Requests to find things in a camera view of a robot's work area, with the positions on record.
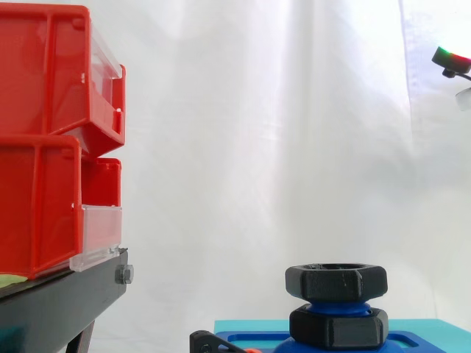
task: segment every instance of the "black hex nut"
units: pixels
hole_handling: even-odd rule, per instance
[[[361,317],[333,317],[296,309],[289,316],[289,333],[296,341],[326,350],[377,349],[389,333],[386,312],[371,308]]]
[[[366,302],[388,291],[386,270],[358,263],[326,263],[290,267],[286,290],[308,302]]]

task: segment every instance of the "bolt head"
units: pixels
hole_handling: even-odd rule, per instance
[[[130,285],[134,280],[134,266],[120,265],[116,270],[116,281],[121,285]]]

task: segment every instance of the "teal box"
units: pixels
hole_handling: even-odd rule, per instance
[[[214,332],[234,331],[289,331],[288,320],[221,320],[216,321]],[[436,319],[389,320],[389,331],[407,331],[447,353],[471,353],[471,333]],[[246,348],[274,348],[280,341],[233,341]]]

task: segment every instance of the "red storage bin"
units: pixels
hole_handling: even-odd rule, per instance
[[[86,7],[0,4],[0,135],[72,135],[84,155],[124,144],[125,70]]]
[[[118,160],[83,160],[71,136],[0,137],[0,171],[0,274],[81,271],[118,255]]]

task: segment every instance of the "white fabric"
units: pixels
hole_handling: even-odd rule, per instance
[[[284,270],[312,262],[382,265],[390,317],[471,329],[468,84],[430,61],[470,4],[81,2],[127,68],[113,156],[135,266],[91,352],[188,352],[216,319],[287,318]]]

